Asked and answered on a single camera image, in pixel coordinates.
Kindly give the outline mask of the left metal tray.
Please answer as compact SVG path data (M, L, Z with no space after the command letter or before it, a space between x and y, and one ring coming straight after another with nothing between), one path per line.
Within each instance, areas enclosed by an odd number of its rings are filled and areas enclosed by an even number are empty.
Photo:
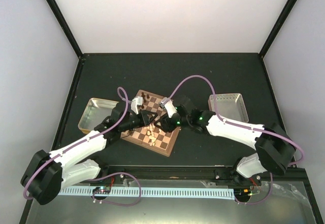
M78 123L78 129L88 134L94 127L100 124L107 116L110 116L118 102L106 99L91 98Z

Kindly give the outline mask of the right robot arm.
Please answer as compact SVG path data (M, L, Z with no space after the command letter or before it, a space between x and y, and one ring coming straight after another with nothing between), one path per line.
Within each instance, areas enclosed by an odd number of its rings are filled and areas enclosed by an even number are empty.
M227 179L237 185L264 172L282 176L291 163L296 147L277 124L249 124L218 115L214 111L201 110L186 96L173 101L163 98L159 106L166 110L154 125L166 133L179 127L188 127L199 134L227 138L252 148L255 153L239 158Z

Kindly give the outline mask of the black mounting rail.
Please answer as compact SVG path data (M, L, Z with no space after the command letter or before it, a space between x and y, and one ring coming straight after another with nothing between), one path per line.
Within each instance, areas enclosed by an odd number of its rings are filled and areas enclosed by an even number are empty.
M117 173L118 175L133 175L141 180L207 180L218 185L249 186L253 183L261 185L262 181L269 181L267 172L257 173L244 178L232 167L175 167L175 166L104 166L99 173L100 177Z

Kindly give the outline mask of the right metal tray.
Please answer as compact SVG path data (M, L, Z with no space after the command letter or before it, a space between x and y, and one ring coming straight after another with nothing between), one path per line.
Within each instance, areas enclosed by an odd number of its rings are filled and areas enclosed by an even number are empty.
M245 103L240 93L217 94L216 104L221 116L240 122L249 122Z

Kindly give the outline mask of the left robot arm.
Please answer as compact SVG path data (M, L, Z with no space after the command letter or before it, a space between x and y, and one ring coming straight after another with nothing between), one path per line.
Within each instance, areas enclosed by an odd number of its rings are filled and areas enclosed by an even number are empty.
M88 157L119 140L123 132L150 125L157 116L145 109L136 113L127 104L118 103L109 116L81 139L51 152L37 151L20 181L24 198L45 205L76 183L105 182L109 170Z

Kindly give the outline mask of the wooden chess board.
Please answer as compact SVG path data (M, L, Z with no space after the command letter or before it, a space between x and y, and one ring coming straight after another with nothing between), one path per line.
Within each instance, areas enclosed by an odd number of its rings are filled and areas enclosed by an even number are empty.
M139 90L137 95L141 96L141 92L144 92L145 102L141 109L156 112L159 119L161 115L166 113L166 110L162 109L159 106L160 101L163 99L163 96L157 95L145 90ZM126 131L121 133L121 139L128 142L134 143L136 145L142 146L159 154L162 154L166 157L171 155L175 142L177 140L180 129L177 128L171 133L165 133L155 125L151 124L142 128L135 129L133 131Z

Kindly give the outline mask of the metal tray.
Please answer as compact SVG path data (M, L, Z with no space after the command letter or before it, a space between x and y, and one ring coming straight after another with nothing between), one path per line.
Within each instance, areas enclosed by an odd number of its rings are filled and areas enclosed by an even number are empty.
M100 124L107 116L110 116L118 102L106 99L91 98L78 123L78 129L88 134L94 127Z
M240 93L217 94L216 104L221 116L240 122L249 122L245 103Z

